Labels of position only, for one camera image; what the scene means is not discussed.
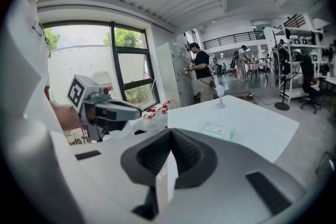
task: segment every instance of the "electrical cabinet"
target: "electrical cabinet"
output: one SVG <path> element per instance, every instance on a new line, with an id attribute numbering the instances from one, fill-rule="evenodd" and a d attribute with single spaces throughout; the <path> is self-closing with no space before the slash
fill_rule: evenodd
<path id="1" fill-rule="evenodd" d="M 191 62 L 190 53 L 168 42 L 159 46 L 156 54 L 167 100 L 174 100 L 177 108 L 194 104 L 191 75 L 184 73 Z"/>

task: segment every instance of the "man in black shirt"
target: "man in black shirt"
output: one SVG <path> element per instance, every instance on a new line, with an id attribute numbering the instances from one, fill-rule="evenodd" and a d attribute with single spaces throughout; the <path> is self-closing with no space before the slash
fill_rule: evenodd
<path id="1" fill-rule="evenodd" d="M 197 43 L 191 43 L 190 50 L 196 54 L 195 65 L 190 67 L 190 69 L 196 72 L 197 83 L 201 93 L 201 102 L 212 100 L 214 95 L 210 88 L 212 76 L 208 68 L 209 55 L 200 50 Z"/>

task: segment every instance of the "black chair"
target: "black chair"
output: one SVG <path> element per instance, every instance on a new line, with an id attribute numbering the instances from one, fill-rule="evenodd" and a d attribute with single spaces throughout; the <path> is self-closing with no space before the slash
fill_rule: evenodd
<path id="1" fill-rule="evenodd" d="M 311 81 L 314 78 L 314 65 L 311 61 L 304 61 L 300 64 L 302 74 L 303 74 L 303 85 L 302 89 L 305 93 L 307 93 L 308 97 L 303 97 L 301 101 L 303 100 L 305 103 L 301 106 L 301 109 L 303 109 L 306 105 L 311 105 L 314 108 L 314 114 L 316 114 L 316 105 L 319 106 L 321 109 L 321 105 L 319 103 L 316 103 L 315 99 L 316 97 L 320 96 L 321 93 L 314 88 L 311 87 Z"/>

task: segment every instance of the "chair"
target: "chair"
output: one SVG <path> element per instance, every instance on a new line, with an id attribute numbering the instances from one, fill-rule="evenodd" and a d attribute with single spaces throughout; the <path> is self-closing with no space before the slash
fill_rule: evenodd
<path id="1" fill-rule="evenodd" d="M 311 80 L 314 77 L 314 65 L 311 62 L 302 62 L 300 64 L 302 74 L 303 74 L 303 85 L 302 89 L 305 93 L 307 93 L 309 96 L 304 97 L 301 99 L 305 101 L 305 103 L 301 106 L 301 109 L 303 109 L 306 105 L 311 105 L 314 108 L 314 114 L 316 114 L 316 105 L 320 107 L 321 105 L 319 103 L 316 103 L 315 99 L 316 97 L 320 96 L 321 93 L 314 88 L 311 87 L 310 83 Z"/>

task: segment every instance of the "black t-shirt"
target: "black t-shirt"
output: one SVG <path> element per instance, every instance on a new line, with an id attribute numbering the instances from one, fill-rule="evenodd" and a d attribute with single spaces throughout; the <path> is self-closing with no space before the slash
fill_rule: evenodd
<path id="1" fill-rule="evenodd" d="M 209 55 L 206 52 L 200 50 L 198 54 L 196 55 L 195 64 L 198 66 L 202 63 L 209 65 Z M 201 70 L 195 70 L 195 72 L 196 72 L 197 79 L 211 77 L 208 67 L 206 67 L 205 69 L 201 69 Z"/>

